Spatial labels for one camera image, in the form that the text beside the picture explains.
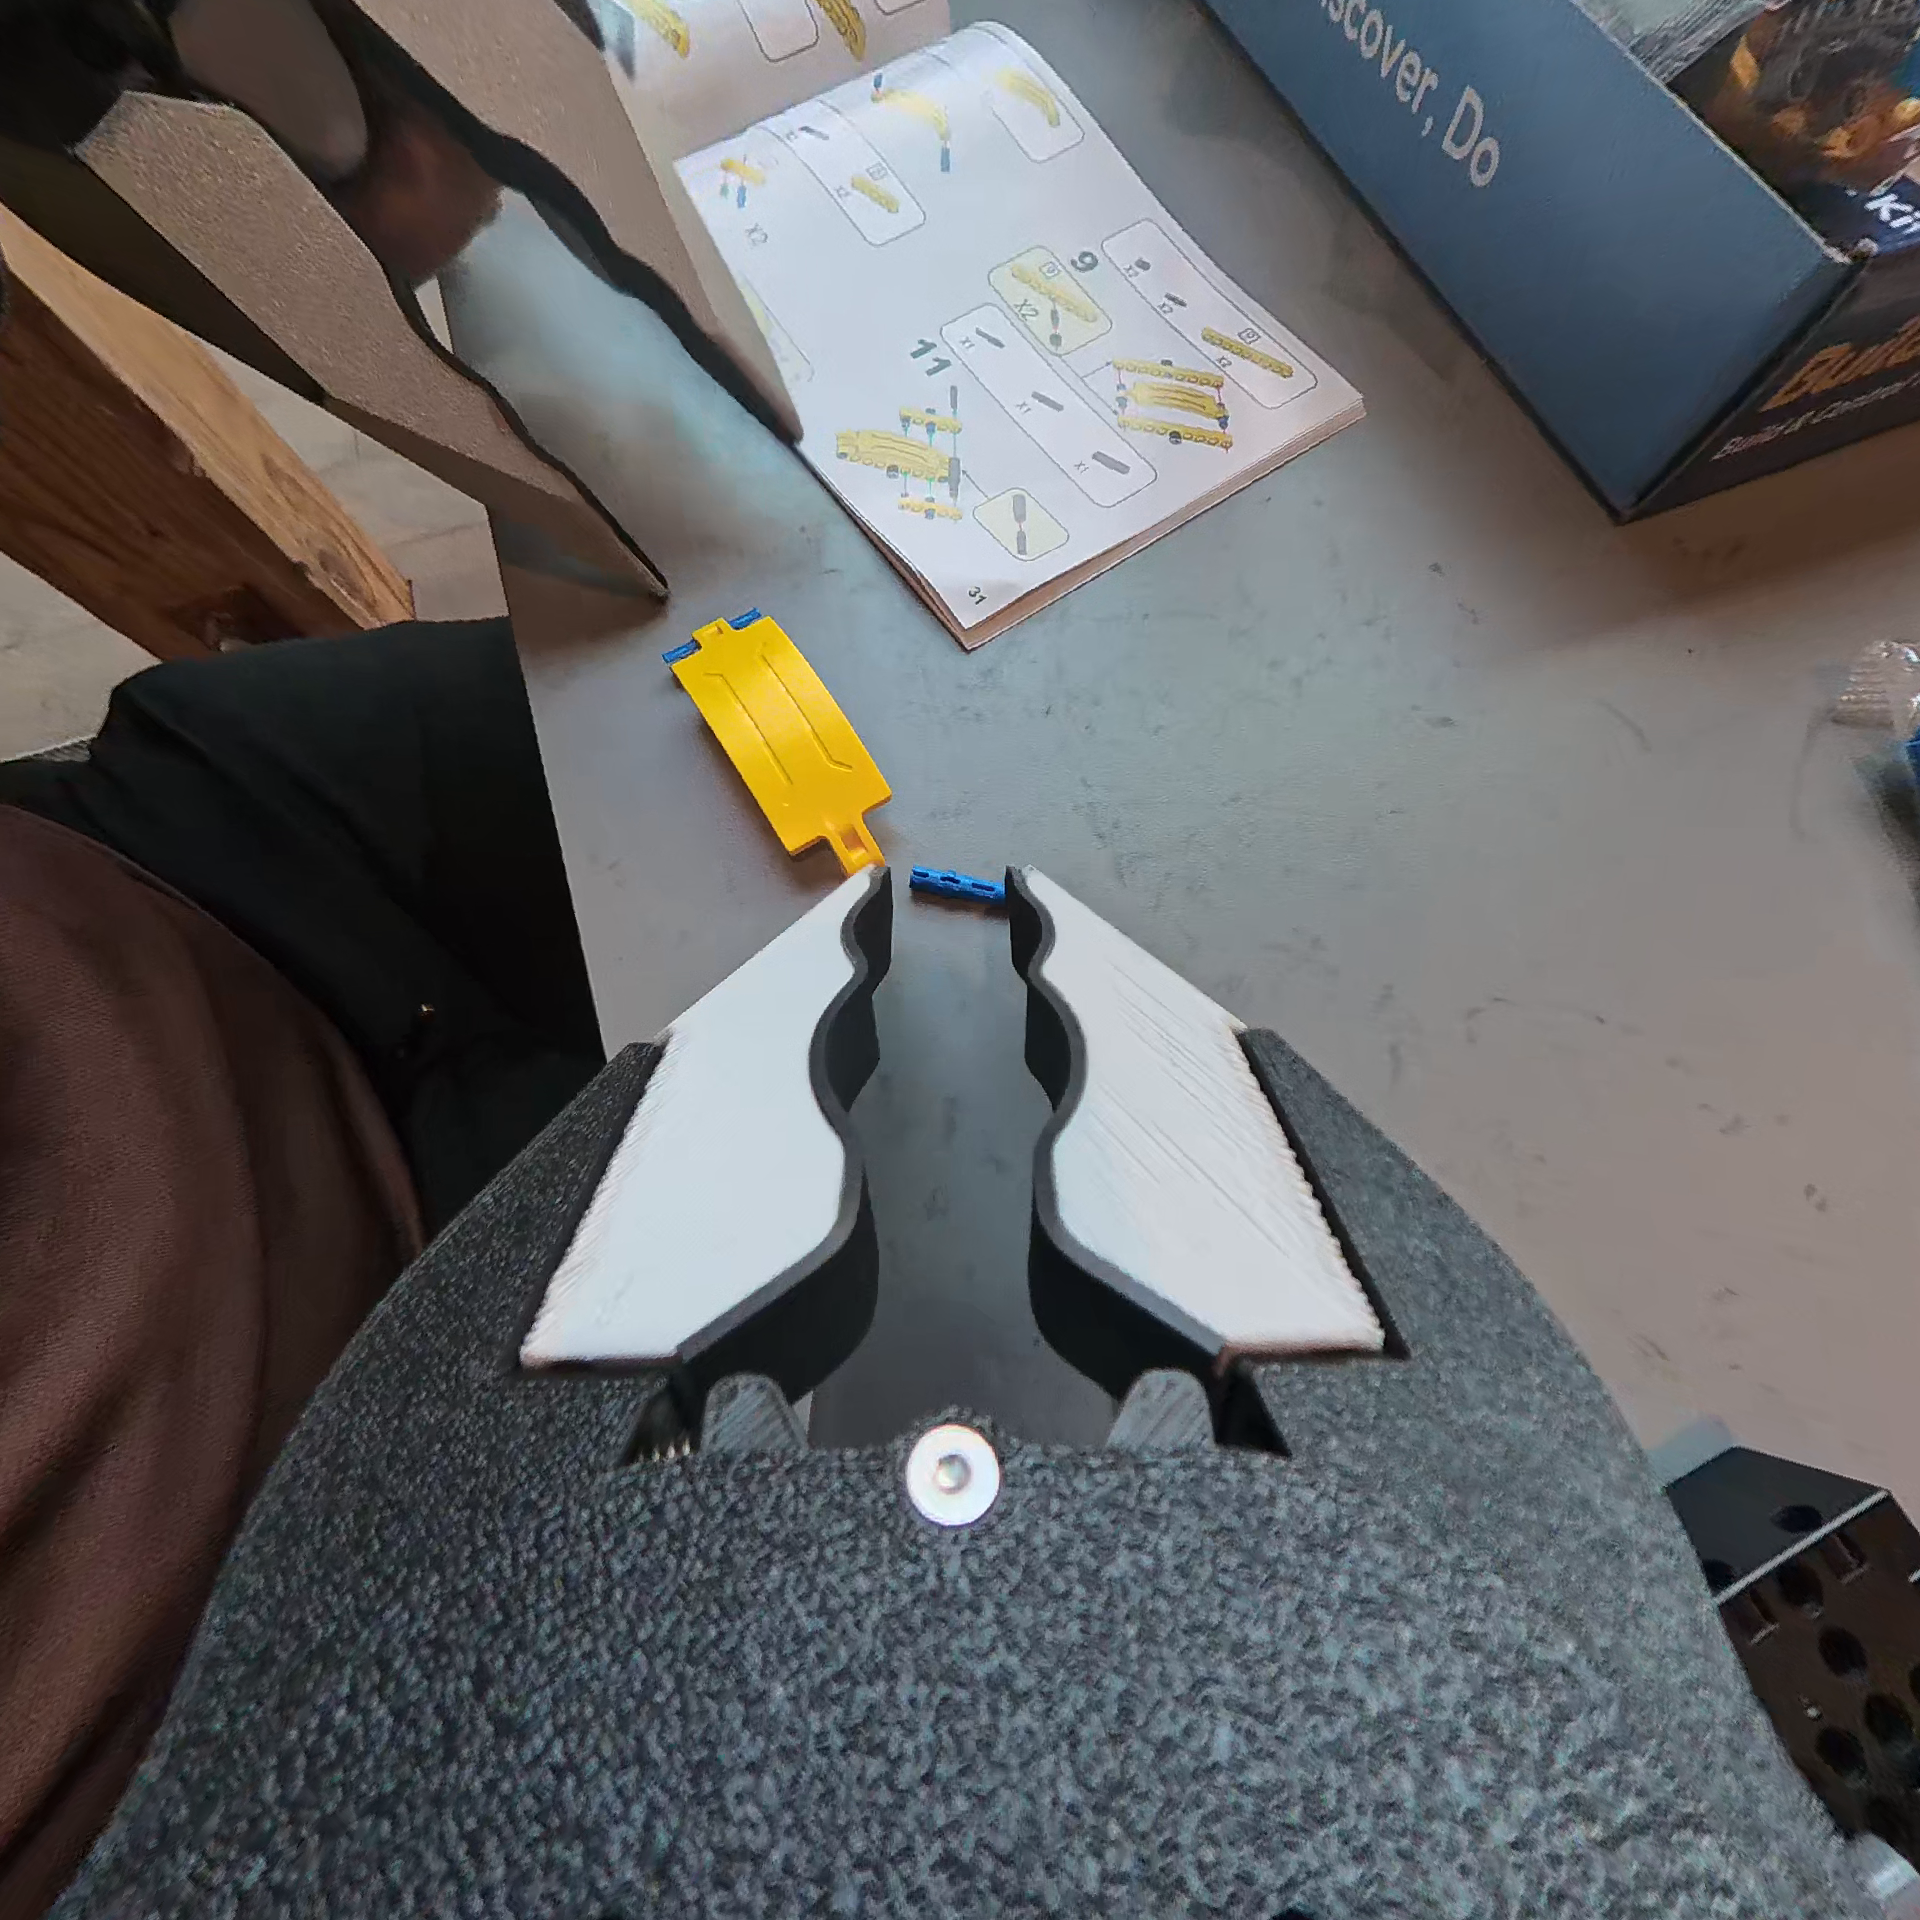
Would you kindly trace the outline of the yellow curved arc beam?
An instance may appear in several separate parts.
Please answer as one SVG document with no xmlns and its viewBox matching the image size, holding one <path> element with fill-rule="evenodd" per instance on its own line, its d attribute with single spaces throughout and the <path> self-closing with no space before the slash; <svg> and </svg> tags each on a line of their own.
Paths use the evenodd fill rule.
<svg viewBox="0 0 1920 1920">
<path fill-rule="evenodd" d="M 892 787 L 818 672 L 769 615 L 728 639 L 667 669 L 782 851 L 828 847 L 843 872 L 886 864 L 868 815 Z"/>
</svg>

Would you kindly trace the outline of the yellow black brick assembly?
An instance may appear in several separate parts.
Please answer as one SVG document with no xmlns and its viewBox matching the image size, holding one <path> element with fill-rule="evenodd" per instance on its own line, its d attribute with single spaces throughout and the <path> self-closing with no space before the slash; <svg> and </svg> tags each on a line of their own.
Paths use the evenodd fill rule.
<svg viewBox="0 0 1920 1920">
<path fill-rule="evenodd" d="M 1915 1522 L 1878 1484 L 1752 1446 L 1664 1491 L 1793 1765 L 1847 1835 L 1915 1866 Z"/>
</svg>

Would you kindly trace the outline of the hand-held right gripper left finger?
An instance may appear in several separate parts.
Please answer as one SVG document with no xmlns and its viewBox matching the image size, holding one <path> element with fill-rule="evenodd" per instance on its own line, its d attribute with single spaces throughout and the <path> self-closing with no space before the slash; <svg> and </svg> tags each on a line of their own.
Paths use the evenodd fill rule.
<svg viewBox="0 0 1920 1920">
<path fill-rule="evenodd" d="M 520 1344 L 532 1373 L 730 1376 L 791 1402 L 873 1322 L 878 1238 L 851 1110 L 878 1056 L 895 878 L 846 878 L 652 1044 L 639 1100 Z"/>
</svg>

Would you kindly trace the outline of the clear bag yellow grey parts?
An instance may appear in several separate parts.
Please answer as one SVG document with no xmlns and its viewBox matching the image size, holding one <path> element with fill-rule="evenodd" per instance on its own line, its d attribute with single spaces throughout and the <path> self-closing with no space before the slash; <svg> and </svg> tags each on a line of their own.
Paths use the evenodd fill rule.
<svg viewBox="0 0 1920 1920">
<path fill-rule="evenodd" d="M 1919 639 L 1868 643 L 1843 677 L 1831 719 L 1868 735 L 1857 771 L 1883 823 L 1915 856 Z"/>
</svg>

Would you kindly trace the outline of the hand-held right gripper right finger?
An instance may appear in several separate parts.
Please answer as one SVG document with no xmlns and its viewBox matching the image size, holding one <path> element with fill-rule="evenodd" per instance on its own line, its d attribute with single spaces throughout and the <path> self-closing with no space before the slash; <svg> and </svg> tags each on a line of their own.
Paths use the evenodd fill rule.
<svg viewBox="0 0 1920 1920">
<path fill-rule="evenodd" d="M 1388 1328 L 1248 1026 L 1038 868 L 1007 872 L 1048 1094 L 1028 1286 L 1078 1368 L 1380 1356 Z"/>
</svg>

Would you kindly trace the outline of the wooden pillar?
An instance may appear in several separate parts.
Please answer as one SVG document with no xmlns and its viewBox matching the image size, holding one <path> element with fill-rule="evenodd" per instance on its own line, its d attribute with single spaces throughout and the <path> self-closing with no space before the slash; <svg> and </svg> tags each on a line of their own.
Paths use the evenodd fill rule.
<svg viewBox="0 0 1920 1920">
<path fill-rule="evenodd" d="M 9 208 L 3 548 L 148 656 L 368 632 L 410 583 L 182 326 Z"/>
</svg>

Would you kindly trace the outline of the instruction booklet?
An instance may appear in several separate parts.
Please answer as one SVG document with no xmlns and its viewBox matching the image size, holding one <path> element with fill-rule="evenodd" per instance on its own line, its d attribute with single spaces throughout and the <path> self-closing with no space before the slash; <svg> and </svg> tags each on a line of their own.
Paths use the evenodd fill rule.
<svg viewBox="0 0 1920 1920">
<path fill-rule="evenodd" d="M 595 4 L 800 414 L 968 650 L 1363 420 L 1067 83 L 947 4 Z"/>
</svg>

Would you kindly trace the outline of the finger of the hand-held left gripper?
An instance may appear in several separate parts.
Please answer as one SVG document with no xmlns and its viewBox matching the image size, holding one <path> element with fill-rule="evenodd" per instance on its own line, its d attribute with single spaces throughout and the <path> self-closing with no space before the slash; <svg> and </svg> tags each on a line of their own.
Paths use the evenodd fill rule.
<svg viewBox="0 0 1920 1920">
<path fill-rule="evenodd" d="M 361 31 L 499 186 L 529 198 L 779 442 L 799 406 L 736 279 L 614 85 L 592 21 L 547 2 L 367 2 Z"/>
<path fill-rule="evenodd" d="M 320 384 L 311 405 L 532 548 L 665 596 L 636 536 L 444 342 L 425 283 L 395 283 L 334 205 L 368 155 L 371 111 L 418 103 L 361 31 L 361 4 L 166 7 L 182 92 L 128 90 L 80 162 Z"/>
</svg>

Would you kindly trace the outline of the grey desk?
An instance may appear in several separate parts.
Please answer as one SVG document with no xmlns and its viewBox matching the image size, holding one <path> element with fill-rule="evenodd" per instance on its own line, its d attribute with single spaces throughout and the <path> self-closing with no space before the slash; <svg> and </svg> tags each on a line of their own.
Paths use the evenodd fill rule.
<svg viewBox="0 0 1920 1920">
<path fill-rule="evenodd" d="M 448 272 L 455 346 L 636 509 L 650 607 L 499 532 L 607 1044 L 650 1040 L 832 878 L 786 859 L 658 660 L 763 606 L 868 739 L 880 838 L 1034 862 L 1231 1011 L 1411 1360 L 1272 1376 L 1287 1456 L 1110 1452 L 1043 1349 L 1049 1116 L 1008 932 L 896 893 L 856 1104 L 871 1333 L 822 1446 L 722 1478 L 746 1548 L 647 1564 L 728 1653 L 699 1812 L 902 1812 L 1023 1859 L 1134 1846 L 1175 1911 L 1252 1866 L 1339 1911 L 1680 1914 L 1666 1878 L 1834 1823 L 1630 1427 L 1723 1418 L 1915 1484 L 1915 907 L 1830 662 L 1915 588 L 1908 439 L 1616 528 L 1198 4 L 1007 16 L 1368 418 L 968 653 L 665 325 L 520 202 Z M 1507 1279 L 1481 1238 L 1508 1252 Z M 1491 1301 L 1472 1379 L 1428 1302 Z M 1518 1438 L 1496 1442 L 1479 1406 Z"/>
</svg>

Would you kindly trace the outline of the person's brown shirt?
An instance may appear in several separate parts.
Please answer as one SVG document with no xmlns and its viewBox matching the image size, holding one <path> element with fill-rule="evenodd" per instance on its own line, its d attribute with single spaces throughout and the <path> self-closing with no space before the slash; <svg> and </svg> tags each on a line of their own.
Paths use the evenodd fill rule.
<svg viewBox="0 0 1920 1920">
<path fill-rule="evenodd" d="M 6 807 L 6 1916 L 74 1878 L 258 1484 L 422 1247 L 334 1023 L 191 901 Z"/>
</svg>

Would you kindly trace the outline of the person's black trouser legs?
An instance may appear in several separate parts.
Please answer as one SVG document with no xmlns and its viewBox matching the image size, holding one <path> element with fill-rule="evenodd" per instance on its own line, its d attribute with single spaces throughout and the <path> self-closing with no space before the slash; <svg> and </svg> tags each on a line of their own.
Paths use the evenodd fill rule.
<svg viewBox="0 0 1920 1920">
<path fill-rule="evenodd" d="M 508 618 L 159 662 L 6 804 L 159 879 L 347 1042 L 444 1229 L 607 1062 Z"/>
</svg>

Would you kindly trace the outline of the person's left hand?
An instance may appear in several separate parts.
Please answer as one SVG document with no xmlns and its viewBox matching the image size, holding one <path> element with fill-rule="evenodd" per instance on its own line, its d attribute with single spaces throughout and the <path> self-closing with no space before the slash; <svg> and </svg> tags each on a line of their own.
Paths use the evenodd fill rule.
<svg viewBox="0 0 1920 1920">
<path fill-rule="evenodd" d="M 398 93 L 371 111 L 368 155 L 332 202 L 382 269 L 414 290 L 495 221 L 500 186 L 438 115 Z"/>
</svg>

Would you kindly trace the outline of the blue cardboard kit box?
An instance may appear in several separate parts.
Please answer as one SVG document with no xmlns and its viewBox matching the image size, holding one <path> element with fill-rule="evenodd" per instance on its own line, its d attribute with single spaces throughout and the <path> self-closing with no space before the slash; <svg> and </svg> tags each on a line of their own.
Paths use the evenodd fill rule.
<svg viewBox="0 0 1920 1920">
<path fill-rule="evenodd" d="M 1618 520 L 1915 422 L 1915 4 L 1211 13 Z"/>
</svg>

